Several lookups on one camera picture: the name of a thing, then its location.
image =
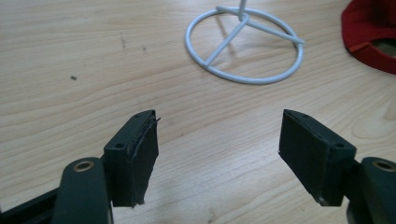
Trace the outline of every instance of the round hole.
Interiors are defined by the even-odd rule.
[[[116,148],[122,148],[123,147],[123,143],[117,143],[116,144]]]
[[[84,172],[93,167],[92,161],[81,161],[74,166],[74,171],[76,172]]]
[[[336,147],[345,147],[344,146],[344,144],[342,144],[342,143],[336,143],[336,144],[334,144]]]
[[[373,161],[373,165],[383,171],[396,172],[396,166],[388,161]]]

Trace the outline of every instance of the white wire stand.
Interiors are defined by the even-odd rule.
[[[294,33],[294,31],[281,19],[272,16],[268,13],[251,9],[251,8],[246,8],[246,1],[247,0],[241,0],[240,6],[238,7],[216,7],[216,9],[208,11],[201,16],[197,17],[195,20],[192,21],[190,26],[187,28],[187,32],[185,35],[185,44],[187,51],[189,52],[190,56],[199,64],[201,65],[205,70],[208,72],[212,73],[213,75],[216,75],[218,77],[225,78],[230,81],[234,82],[239,82],[239,83],[245,83],[245,84],[256,84],[256,85],[261,85],[261,84],[270,84],[274,82],[278,82],[280,80],[283,80],[289,76],[291,76],[300,66],[302,60],[303,60],[303,55],[304,55],[304,50],[303,50],[303,43],[304,41],[297,36],[297,34]],[[204,61],[193,49],[192,44],[191,44],[191,33],[193,28],[202,20],[217,15],[221,13],[230,13],[238,17],[240,20],[240,23],[231,31],[231,33],[224,39],[224,41],[213,51],[213,53]],[[250,20],[250,16],[255,16],[259,18],[263,18],[265,20],[271,21],[278,25],[280,28],[282,28],[286,33],[280,32],[278,30],[275,30],[273,28],[270,28],[268,26],[264,26],[262,24],[259,24],[255,21]],[[294,47],[297,50],[297,56],[294,61],[294,64],[289,68],[287,71],[278,74],[276,76],[271,76],[271,77],[240,77],[236,76],[233,74],[229,74],[226,72],[223,72],[216,67],[212,66],[211,64],[213,61],[219,56],[219,54],[227,47],[227,45],[239,34],[239,32],[245,27],[245,26],[250,26],[252,28],[255,28],[257,30],[263,31],[265,33],[271,34],[271,35],[276,35],[280,38],[287,39],[291,41],[294,45]]]

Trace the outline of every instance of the red object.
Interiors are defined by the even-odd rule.
[[[396,39],[396,0],[352,0],[342,14],[342,31],[344,44],[356,59],[396,75],[396,58],[372,44]]]

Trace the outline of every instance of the wood grain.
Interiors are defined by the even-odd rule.
[[[396,76],[348,55],[346,1],[269,0],[248,7],[276,15],[306,41],[301,68],[265,86],[214,77],[183,38],[215,5],[237,1],[1,0],[2,210],[56,188],[69,162],[101,156],[129,117],[156,109],[160,157],[146,204],[114,209],[116,223],[347,223],[347,200],[320,207],[277,155],[282,110],[344,136],[358,161],[396,161]],[[236,24],[209,18],[192,43],[205,57]],[[246,28],[215,64],[267,77],[294,57],[291,43]]]

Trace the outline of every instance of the white metal rod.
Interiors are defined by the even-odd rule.
[[[249,20],[249,15],[245,14],[244,19],[241,21],[241,23],[239,23],[239,25],[237,25],[233,31],[225,38],[225,40],[215,49],[215,51],[213,51],[213,53],[209,56],[209,58],[207,58],[205,65],[209,66],[213,60],[216,59],[216,57],[219,56],[219,54],[225,49],[225,47],[227,47],[227,45],[233,40],[234,37],[236,37],[236,35],[239,34],[239,32],[242,30],[242,28],[244,28],[244,26],[247,24]]]
[[[231,8],[228,8],[228,7],[219,6],[219,7],[216,7],[216,9],[218,11],[228,12],[228,13],[233,14],[235,16],[239,15],[238,10],[231,9]],[[293,43],[297,43],[297,44],[303,44],[304,43],[304,41],[301,38],[297,37],[297,36],[287,35],[285,33],[279,32],[278,30],[275,30],[273,28],[258,24],[257,22],[254,22],[254,21],[248,21],[247,25],[250,26],[250,27],[253,27],[255,29],[264,31],[264,32],[266,32],[268,34],[276,35],[276,36],[278,36],[280,38],[287,39],[287,40],[289,40],[289,41],[291,41]]]
[[[239,5],[239,20],[242,21],[244,18],[245,8],[247,6],[247,0],[241,0],[241,4]]]

